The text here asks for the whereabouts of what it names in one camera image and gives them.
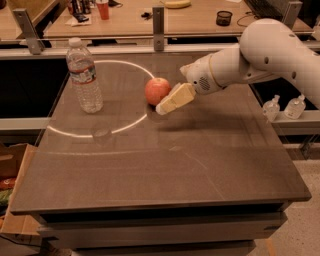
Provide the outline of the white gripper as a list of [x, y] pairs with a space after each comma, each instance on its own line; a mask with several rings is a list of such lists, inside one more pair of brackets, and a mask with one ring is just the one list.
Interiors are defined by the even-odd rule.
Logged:
[[177, 83], [156, 106], [159, 115], [166, 115], [194, 100], [196, 92], [207, 95], [218, 92], [222, 87], [215, 81], [211, 69], [213, 55], [206, 55], [191, 64], [184, 65], [180, 72], [188, 83]]

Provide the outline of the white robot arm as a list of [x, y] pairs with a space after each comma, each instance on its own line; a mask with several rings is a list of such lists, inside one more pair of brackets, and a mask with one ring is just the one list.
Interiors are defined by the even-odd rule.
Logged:
[[157, 104], [156, 112], [160, 115], [188, 104], [197, 94], [276, 78], [285, 79], [320, 107], [320, 56], [277, 20], [251, 23], [237, 44], [185, 65], [180, 72], [186, 82], [174, 86]]

